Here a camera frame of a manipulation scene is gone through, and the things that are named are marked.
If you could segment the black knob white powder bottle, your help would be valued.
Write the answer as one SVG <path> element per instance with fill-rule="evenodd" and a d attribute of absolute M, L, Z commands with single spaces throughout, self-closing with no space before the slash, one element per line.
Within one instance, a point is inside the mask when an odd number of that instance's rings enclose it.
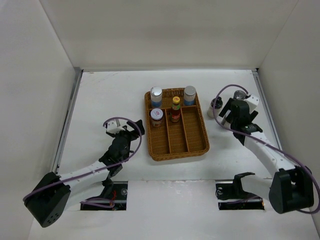
<path fill-rule="evenodd" d="M 223 107 L 223 100 L 222 98 L 219 96 L 219 97 L 215 97 L 211 102 L 210 102 L 210 105 L 208 107 L 208 110 L 207 110 L 207 115 L 208 117 L 210 118 L 214 118 L 214 113 L 218 116 L 221 109 Z"/>

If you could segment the dark paste jar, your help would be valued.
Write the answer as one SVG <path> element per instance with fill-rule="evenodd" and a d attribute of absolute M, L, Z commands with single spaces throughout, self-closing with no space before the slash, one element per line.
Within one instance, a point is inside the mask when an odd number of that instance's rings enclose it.
<path fill-rule="evenodd" d="M 160 108 L 152 109 L 150 112 L 151 125 L 155 128 L 160 127 L 162 124 L 163 116 L 163 111 Z"/>
<path fill-rule="evenodd" d="M 227 121 L 227 116 L 225 115 L 222 119 L 222 121 L 220 122 L 225 128 L 229 129 L 230 128 L 230 123 Z"/>

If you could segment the red sauce bottle yellow cap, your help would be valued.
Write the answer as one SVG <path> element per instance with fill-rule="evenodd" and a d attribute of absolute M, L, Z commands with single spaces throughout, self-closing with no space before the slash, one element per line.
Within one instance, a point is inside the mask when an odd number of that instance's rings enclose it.
<path fill-rule="evenodd" d="M 170 120 L 174 123 L 178 122 L 181 117 L 181 99 L 178 96 L 172 98 L 172 105 L 170 111 Z"/>

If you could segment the tall blue label jar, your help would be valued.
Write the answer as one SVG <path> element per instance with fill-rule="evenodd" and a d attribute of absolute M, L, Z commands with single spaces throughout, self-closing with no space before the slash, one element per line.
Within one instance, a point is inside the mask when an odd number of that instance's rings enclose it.
<path fill-rule="evenodd" d="M 185 106 L 192 106 L 195 103 L 196 93 L 194 86 L 186 86 L 183 91 L 183 104 Z"/>

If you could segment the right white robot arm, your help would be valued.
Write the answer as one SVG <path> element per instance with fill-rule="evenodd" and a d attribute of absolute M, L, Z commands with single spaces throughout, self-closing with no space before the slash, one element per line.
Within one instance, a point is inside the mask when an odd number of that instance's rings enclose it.
<path fill-rule="evenodd" d="M 314 178 L 311 171 L 270 143 L 263 130 L 253 123 L 257 115 L 248 100 L 233 98 L 227 101 L 219 114 L 226 117 L 233 136 L 258 158 L 272 178 L 260 178 L 253 172 L 236 174 L 219 199 L 244 200 L 257 196 L 268 200 L 279 214 L 302 212 L 304 208 L 312 207 Z"/>

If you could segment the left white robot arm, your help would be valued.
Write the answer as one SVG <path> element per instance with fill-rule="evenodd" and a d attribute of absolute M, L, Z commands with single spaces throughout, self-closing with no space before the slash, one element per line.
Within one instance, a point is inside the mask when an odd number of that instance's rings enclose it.
<path fill-rule="evenodd" d="M 131 150 L 131 143 L 141 141 L 145 134 L 141 119 L 126 119 L 125 125 L 121 125 L 120 120 L 120 117 L 112 117 L 103 123 L 112 142 L 102 157 L 70 173 L 47 173 L 23 198 L 25 207 L 42 228 L 51 226 L 68 207 L 75 204 L 96 209 L 112 209 L 115 206 L 117 195 L 113 191 L 112 178 L 137 153 Z"/>

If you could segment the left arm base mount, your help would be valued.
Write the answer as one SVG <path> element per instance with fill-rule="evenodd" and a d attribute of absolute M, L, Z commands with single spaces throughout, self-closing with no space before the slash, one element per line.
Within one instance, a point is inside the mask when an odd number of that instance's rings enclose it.
<path fill-rule="evenodd" d="M 81 211 L 126 211 L 129 183 L 105 180 L 100 195 L 80 203 Z"/>

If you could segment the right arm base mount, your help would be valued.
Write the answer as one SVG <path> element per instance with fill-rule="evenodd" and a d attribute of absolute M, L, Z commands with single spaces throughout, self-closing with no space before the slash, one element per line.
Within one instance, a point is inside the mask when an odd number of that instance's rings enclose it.
<path fill-rule="evenodd" d="M 215 182 L 215 196 L 218 200 L 219 210 L 265 210 L 261 197 L 243 190 L 241 179 L 251 175 L 255 174 L 253 172 L 239 173 L 232 180 Z"/>

